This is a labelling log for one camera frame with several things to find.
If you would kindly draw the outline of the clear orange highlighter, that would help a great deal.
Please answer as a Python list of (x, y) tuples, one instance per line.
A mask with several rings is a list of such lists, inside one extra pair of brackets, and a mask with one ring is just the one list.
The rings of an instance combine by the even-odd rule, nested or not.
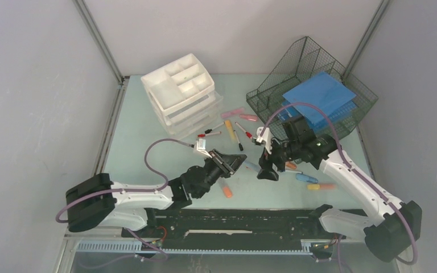
[(225, 179), (223, 177), (221, 177), (218, 179), (217, 182), (218, 182), (224, 196), (226, 198), (232, 198), (233, 197), (232, 190), (230, 189), (229, 185), (226, 183)]

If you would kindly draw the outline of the white plastic drawer organizer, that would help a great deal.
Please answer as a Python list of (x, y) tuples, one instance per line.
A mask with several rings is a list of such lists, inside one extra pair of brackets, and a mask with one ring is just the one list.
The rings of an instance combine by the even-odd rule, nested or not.
[(183, 139), (219, 116), (223, 96), (192, 53), (142, 76), (141, 82), (160, 124), (172, 138)]

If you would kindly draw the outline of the light blue highlighter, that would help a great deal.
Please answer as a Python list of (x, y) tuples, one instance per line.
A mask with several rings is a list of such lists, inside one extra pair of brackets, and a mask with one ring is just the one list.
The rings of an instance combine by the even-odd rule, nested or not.
[(250, 162), (250, 161), (248, 161), (248, 160), (244, 161), (243, 165), (244, 165), (246, 168), (248, 168), (248, 169), (250, 169), (250, 170), (253, 170), (253, 171), (256, 172), (256, 173), (258, 173), (258, 172), (261, 170), (260, 166), (254, 164), (254, 163), (252, 163), (252, 162)]

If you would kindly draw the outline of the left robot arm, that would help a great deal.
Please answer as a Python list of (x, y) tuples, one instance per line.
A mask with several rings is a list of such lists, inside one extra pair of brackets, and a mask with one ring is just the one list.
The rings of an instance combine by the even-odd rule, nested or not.
[(98, 226), (122, 227), (144, 237), (155, 234), (157, 221), (149, 210), (177, 210), (202, 198), (221, 179), (234, 175), (247, 156), (209, 152), (203, 166), (192, 166), (160, 189), (112, 181), (109, 174), (99, 173), (66, 194), (68, 230), (84, 232)]

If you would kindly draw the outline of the black cap marker lower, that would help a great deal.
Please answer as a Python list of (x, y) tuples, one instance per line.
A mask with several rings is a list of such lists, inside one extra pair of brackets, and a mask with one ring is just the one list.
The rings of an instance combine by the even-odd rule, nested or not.
[(238, 148), (239, 148), (239, 150), (240, 150), (240, 151), (244, 151), (244, 147), (243, 147), (242, 143), (240, 142), (240, 139), (239, 139), (239, 137), (238, 137), (238, 135), (237, 135), (236, 130), (233, 130), (233, 133), (234, 133), (234, 137), (235, 137), (235, 139), (236, 139), (236, 141), (237, 141), (237, 144), (238, 144)]

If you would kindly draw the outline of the black cap marker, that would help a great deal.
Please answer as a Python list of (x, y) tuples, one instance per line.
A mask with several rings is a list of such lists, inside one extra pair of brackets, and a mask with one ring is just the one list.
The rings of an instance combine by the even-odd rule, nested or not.
[(206, 129), (206, 130), (204, 131), (204, 133), (205, 133), (205, 134), (209, 134), (209, 133), (211, 133), (212, 131), (214, 131), (215, 129), (218, 129), (219, 127), (221, 127), (222, 125), (224, 125), (224, 123), (225, 123), (225, 122), (221, 122), (221, 123), (219, 123), (219, 124), (213, 126), (213, 127), (210, 128), (210, 129)]
[(238, 137), (238, 135), (237, 135), (236, 130), (233, 130), (233, 133), (234, 133), (234, 137), (235, 137), (235, 139), (236, 139), (236, 141), (237, 141), (237, 144), (238, 144), (238, 148), (239, 148), (239, 150), (240, 150), (240, 151), (244, 151), (244, 147), (243, 147), (242, 143), (240, 142), (240, 139), (239, 139), (239, 137)]

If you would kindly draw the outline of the orange highlighter by basket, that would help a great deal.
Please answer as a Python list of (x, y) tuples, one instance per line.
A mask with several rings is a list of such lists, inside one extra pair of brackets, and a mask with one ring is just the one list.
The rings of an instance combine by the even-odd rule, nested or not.
[(287, 169), (291, 169), (291, 170), (296, 170), (297, 169), (297, 165), (294, 162), (286, 162), (285, 166)]

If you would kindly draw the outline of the red cap marker right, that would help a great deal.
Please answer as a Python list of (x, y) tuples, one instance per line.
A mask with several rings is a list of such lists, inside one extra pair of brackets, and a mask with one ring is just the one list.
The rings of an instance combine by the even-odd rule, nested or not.
[(242, 125), (240, 125), (238, 122), (235, 122), (235, 125), (249, 138), (252, 139), (253, 136), (250, 132), (248, 132)]

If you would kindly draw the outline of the red cap marker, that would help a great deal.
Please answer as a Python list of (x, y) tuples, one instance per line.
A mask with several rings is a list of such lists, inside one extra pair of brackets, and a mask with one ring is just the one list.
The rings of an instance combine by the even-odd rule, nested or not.
[(213, 131), (210, 133), (204, 133), (204, 134), (199, 134), (197, 135), (198, 138), (205, 138), (205, 137), (210, 137), (210, 136), (214, 136), (214, 135), (220, 135), (222, 132), (221, 131)]
[(235, 125), (249, 138), (252, 139), (253, 136), (250, 132), (248, 132), (242, 125), (240, 125), (238, 122), (235, 122)]

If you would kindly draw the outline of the black cap marker upper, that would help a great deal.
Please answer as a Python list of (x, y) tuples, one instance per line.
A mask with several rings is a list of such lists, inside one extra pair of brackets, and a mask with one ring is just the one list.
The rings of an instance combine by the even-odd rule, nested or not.
[(205, 133), (205, 134), (209, 134), (209, 133), (211, 133), (212, 131), (214, 131), (215, 129), (218, 129), (219, 127), (221, 127), (222, 125), (224, 125), (224, 123), (225, 123), (225, 122), (221, 122), (221, 123), (219, 123), (219, 124), (213, 126), (213, 127), (210, 128), (210, 129), (206, 129), (206, 130), (204, 131), (204, 133)]

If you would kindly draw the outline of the yellow orange highlighter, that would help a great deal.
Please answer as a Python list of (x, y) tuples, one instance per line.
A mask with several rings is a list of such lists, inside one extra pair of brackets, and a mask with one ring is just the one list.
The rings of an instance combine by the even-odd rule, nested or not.
[(332, 190), (335, 189), (335, 184), (308, 184), (307, 189), (311, 191)]

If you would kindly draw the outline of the pink highlighter right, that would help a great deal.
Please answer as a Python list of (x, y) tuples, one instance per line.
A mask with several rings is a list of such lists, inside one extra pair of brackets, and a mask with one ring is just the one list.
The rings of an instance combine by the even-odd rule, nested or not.
[(256, 115), (250, 115), (250, 114), (240, 114), (239, 117), (247, 121), (253, 121), (253, 122), (257, 122), (259, 120), (259, 118)]

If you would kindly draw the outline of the pink highlighter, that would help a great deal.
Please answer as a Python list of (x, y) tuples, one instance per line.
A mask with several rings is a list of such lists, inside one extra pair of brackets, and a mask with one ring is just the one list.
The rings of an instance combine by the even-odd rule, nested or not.
[(244, 111), (245, 111), (245, 108), (241, 107), (241, 108), (237, 108), (237, 109), (233, 109), (233, 110), (230, 110), (230, 111), (223, 112), (223, 113), (221, 113), (220, 117), (222, 119), (227, 119), (229, 117), (242, 114)]
[(253, 122), (257, 122), (259, 120), (259, 118), (256, 115), (250, 115), (250, 114), (240, 114), (239, 117), (247, 121), (253, 121)]

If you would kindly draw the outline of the pink highlighter left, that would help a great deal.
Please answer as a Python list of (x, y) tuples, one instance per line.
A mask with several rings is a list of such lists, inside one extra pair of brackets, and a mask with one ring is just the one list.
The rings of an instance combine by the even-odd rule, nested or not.
[(233, 110), (230, 110), (230, 111), (223, 112), (223, 113), (221, 113), (220, 117), (222, 119), (227, 119), (229, 117), (242, 114), (244, 111), (245, 111), (245, 108), (241, 107), (241, 108), (237, 108), (237, 109), (233, 109)]

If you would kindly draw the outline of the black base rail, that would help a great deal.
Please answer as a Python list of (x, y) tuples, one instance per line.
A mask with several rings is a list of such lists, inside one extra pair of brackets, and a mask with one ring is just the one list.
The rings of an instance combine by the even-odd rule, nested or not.
[(311, 209), (151, 210), (141, 238), (162, 240), (166, 251), (303, 251), (302, 243), (331, 242)]

